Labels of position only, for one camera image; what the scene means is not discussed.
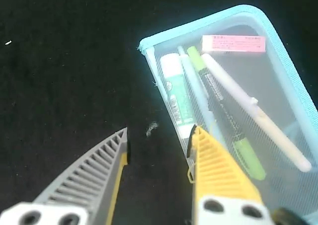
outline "dust speck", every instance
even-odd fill
[[[146,130],[146,136],[147,137],[151,136],[152,130],[158,128],[158,126],[159,126],[159,124],[157,122],[151,122]]]

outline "pencil case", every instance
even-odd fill
[[[147,37],[183,152],[194,124],[236,159],[269,209],[318,223],[318,113],[267,16],[238,5]]]

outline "light blue pen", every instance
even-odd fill
[[[199,77],[197,76],[196,71],[192,66],[189,56],[184,52],[184,49],[181,46],[178,47],[178,52],[180,54],[180,59],[185,74],[187,75],[188,79],[190,79],[190,86],[194,92],[195,99],[198,103],[199,110],[202,114],[204,123],[208,129],[209,134],[213,135],[213,137],[216,140],[218,140],[224,148],[228,150],[225,140],[221,134],[221,131],[219,130],[215,122],[215,117],[213,113],[209,110],[207,97],[205,96],[204,89],[202,87],[201,82],[199,81]]]

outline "green highlighter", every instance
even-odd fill
[[[188,48],[187,53],[208,92],[209,110],[213,111],[217,123],[220,124],[222,133],[231,136],[233,139],[232,145],[241,165],[250,177],[257,180],[264,180],[266,172],[243,133],[241,125],[236,122],[227,108],[225,99],[217,85],[217,81],[205,66],[198,50],[194,46]]]

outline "green marker cap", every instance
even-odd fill
[[[206,67],[196,47],[191,46],[187,49],[187,52],[196,71],[200,71]]]
[[[257,180],[264,180],[266,172],[260,163],[256,153],[250,145],[247,138],[234,142],[234,151],[236,152],[241,165],[250,175]]]

